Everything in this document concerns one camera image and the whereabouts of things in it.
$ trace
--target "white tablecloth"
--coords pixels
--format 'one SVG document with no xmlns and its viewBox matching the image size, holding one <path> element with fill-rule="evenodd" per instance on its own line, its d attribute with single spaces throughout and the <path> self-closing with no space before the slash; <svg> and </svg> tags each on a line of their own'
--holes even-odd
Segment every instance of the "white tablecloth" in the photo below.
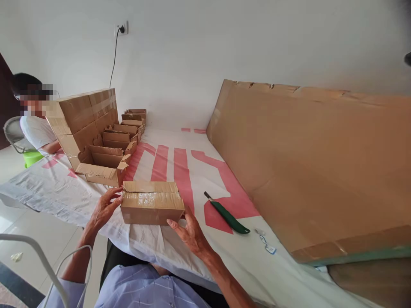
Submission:
<svg viewBox="0 0 411 308">
<path fill-rule="evenodd" d="M 0 193 L 65 222 L 85 226 L 98 198 L 108 187 L 89 183 L 70 168 L 62 154 L 45 157 L 0 185 Z M 254 299 L 269 306 L 296 308 L 376 306 L 340 289 L 327 273 L 293 260 L 248 200 L 204 131 L 147 128 L 127 170 L 126 180 L 133 179 L 176 181 L 185 204 L 194 209 L 211 246 Z M 218 199 L 252 232 L 233 233 L 207 202 L 204 191 Z M 255 228 L 264 231 L 268 244 L 277 249 L 273 255 L 266 251 Z M 129 254 L 218 290 L 204 264 L 168 226 L 126 225 L 117 209 L 100 233 Z"/>
</svg>

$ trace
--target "human hand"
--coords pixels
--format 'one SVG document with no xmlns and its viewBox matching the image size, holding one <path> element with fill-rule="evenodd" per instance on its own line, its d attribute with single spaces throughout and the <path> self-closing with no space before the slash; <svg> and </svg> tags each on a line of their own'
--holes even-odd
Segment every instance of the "human hand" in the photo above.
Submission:
<svg viewBox="0 0 411 308">
<path fill-rule="evenodd" d="M 170 219 L 167 219 L 167 223 L 198 258 L 203 261 L 210 258 L 215 252 L 205 238 L 196 217 L 189 207 L 185 208 L 185 219 L 187 220 L 187 226 L 185 228 Z"/>
<path fill-rule="evenodd" d="M 111 188 L 100 197 L 87 226 L 98 232 L 113 215 L 114 210 L 123 202 L 123 196 L 117 195 L 122 187 Z"/>
</svg>

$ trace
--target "white cable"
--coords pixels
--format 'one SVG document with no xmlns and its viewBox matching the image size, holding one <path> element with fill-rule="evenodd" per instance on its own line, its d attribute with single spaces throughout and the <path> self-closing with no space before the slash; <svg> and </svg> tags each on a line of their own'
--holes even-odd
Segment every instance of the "white cable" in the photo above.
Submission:
<svg viewBox="0 0 411 308">
<path fill-rule="evenodd" d="M 37 243 L 31 237 L 27 237 L 24 235 L 17 235 L 17 234 L 0 234 L 0 240 L 13 240 L 18 242 L 26 242 L 27 244 L 31 245 L 33 249 L 36 251 L 37 255 L 40 258 L 40 261 L 43 263 L 44 268 L 46 269 L 47 274 L 50 276 L 51 281 L 56 286 L 57 290 L 60 293 L 61 300 L 63 301 L 63 305 L 65 308 L 69 308 L 69 302 L 67 300 L 67 294 L 63 289 L 60 281 L 57 279 L 57 276 L 54 274 L 53 269 L 51 268 L 50 263 L 47 261 L 47 258 L 41 249 L 39 243 Z"/>
<path fill-rule="evenodd" d="M 93 264 L 93 261 L 92 261 L 92 260 L 93 260 L 93 255 L 92 255 L 92 254 L 93 254 L 93 251 L 92 251 L 91 246 L 90 246 L 90 245 L 84 245 L 84 246 L 81 246 L 79 249 L 74 250 L 71 254 L 67 255 L 67 256 L 60 262 L 59 267 L 57 268 L 57 271 L 56 271 L 56 275 L 57 275 L 57 274 L 59 273 L 59 271 L 60 271 L 60 268 L 61 268 L 63 262 L 64 262 L 68 257 L 70 257 L 72 254 L 78 252 L 79 250 L 82 250 L 83 248 L 87 248 L 87 247 L 90 249 L 90 270 L 89 270 L 89 277 L 87 278 L 86 286 L 84 287 L 84 291 L 83 291 L 83 293 L 81 294 L 80 300 L 79 300 L 78 303 L 77 303 L 77 308 L 80 307 L 81 301 L 83 300 L 84 295 L 86 294 L 86 289 L 87 289 L 87 286 L 88 286 L 88 284 L 89 284 L 89 280 L 90 280 L 90 276 L 91 276 L 91 268 L 92 268 L 92 264 Z M 46 300 L 45 300 L 45 302 L 44 302 L 43 308 L 45 308 L 46 305 L 47 305 L 48 298 L 50 297 L 51 289 L 52 289 L 52 288 L 53 288 L 53 284 L 51 284 L 50 289 L 48 290 L 48 293 L 47 293 Z"/>
<path fill-rule="evenodd" d="M 86 285 L 85 285 L 85 287 L 84 287 L 84 291 L 83 291 L 83 293 L 81 294 L 80 300 L 79 300 L 78 303 L 77 303 L 77 308 L 80 307 L 81 301 L 83 300 L 84 295 L 86 294 L 86 289 L 87 289 L 87 286 L 88 286 L 88 284 L 89 284 L 89 280 L 90 280 L 90 276 L 91 276 L 92 259 L 93 259 L 93 255 L 92 255 L 92 254 L 93 254 L 93 252 L 92 252 L 92 248 L 91 248 L 90 245 L 81 246 L 79 249 L 74 250 L 71 254 L 69 254 L 68 256 L 66 256 L 66 257 L 60 262 L 60 265 L 59 265 L 59 267 L 57 268 L 56 273 L 54 273 L 54 272 L 53 272 L 53 269 L 51 268 L 50 263 L 48 262 L 45 254 L 44 254 L 44 252 L 43 252 L 43 250 L 42 250 L 42 248 L 40 247 L 39 243 L 37 243 L 37 242 L 36 242 L 34 239 L 32 239 L 31 237 L 24 236 L 24 235 L 17 235 L 17 234 L 2 234 L 2 233 L 1 233 L 1 234 L 0 234 L 0 240 L 13 240 L 13 241 L 18 241 L 18 242 L 26 242 L 27 244 L 29 244 L 29 245 L 31 245 L 31 246 L 33 247 L 33 249 L 35 250 L 35 252 L 36 252 L 37 255 L 39 256 L 40 261 L 42 262 L 44 268 L 46 269 L 47 274 L 50 276 L 50 279 L 51 279 L 51 281 L 52 281 L 52 284 L 51 284 L 51 287 L 50 287 L 50 289 L 49 289 L 49 291 L 48 291 L 48 293 L 47 293 L 47 297 L 46 297 L 45 303 L 44 303 L 44 305 L 43 305 L 43 308 L 46 307 L 46 305 L 47 305 L 47 302 L 48 302 L 48 299 L 49 299 L 49 297 L 50 297 L 51 289 L 53 288 L 53 285 L 55 285 L 55 286 L 56 286 L 56 289 L 59 291 L 60 297 L 61 297 L 61 300 L 62 300 L 62 302 L 63 302 L 64 307 L 65 307 L 65 308 L 69 308 L 69 302 L 68 302 L 68 299 L 67 299 L 67 294 L 66 294 L 66 292 L 64 291 L 64 288 L 63 288 L 63 286 L 61 285 L 60 281 L 58 280 L 57 274 L 58 274 L 58 272 L 59 272 L 59 270 L 60 270 L 60 267 L 62 266 L 63 262 L 64 262 L 68 257 L 70 257 L 72 254 L 78 252 L 79 250 L 82 250 L 83 248 L 88 247 L 88 248 L 90 249 L 90 270 L 89 270 L 89 277 L 87 278 L 87 282 L 86 282 Z"/>
</svg>

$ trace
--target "white t-shirt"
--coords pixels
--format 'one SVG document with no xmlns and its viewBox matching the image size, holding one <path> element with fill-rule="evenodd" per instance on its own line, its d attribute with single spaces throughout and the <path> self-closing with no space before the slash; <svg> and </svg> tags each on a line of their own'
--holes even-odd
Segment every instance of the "white t-shirt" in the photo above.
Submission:
<svg viewBox="0 0 411 308">
<path fill-rule="evenodd" d="M 44 156 L 47 152 L 42 150 L 42 146 L 57 140 L 50 124 L 46 119 L 35 115 L 25 115 L 20 118 L 20 127 L 26 139 Z"/>
</svg>

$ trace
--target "black cable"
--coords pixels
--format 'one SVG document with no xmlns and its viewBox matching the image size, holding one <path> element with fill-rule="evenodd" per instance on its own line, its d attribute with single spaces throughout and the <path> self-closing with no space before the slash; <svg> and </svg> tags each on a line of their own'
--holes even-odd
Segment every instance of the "black cable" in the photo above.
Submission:
<svg viewBox="0 0 411 308">
<path fill-rule="evenodd" d="M 113 63 L 113 70 L 111 71 L 111 78 L 110 78 L 110 86 L 109 86 L 109 88 L 111 88 L 111 80 L 113 79 L 114 66 L 116 65 L 117 39 L 119 38 L 119 32 L 120 32 L 120 30 L 121 30 L 121 33 L 124 33 L 124 27 L 121 26 L 121 27 L 117 30 L 116 48 L 114 49 L 114 63 Z"/>
</svg>

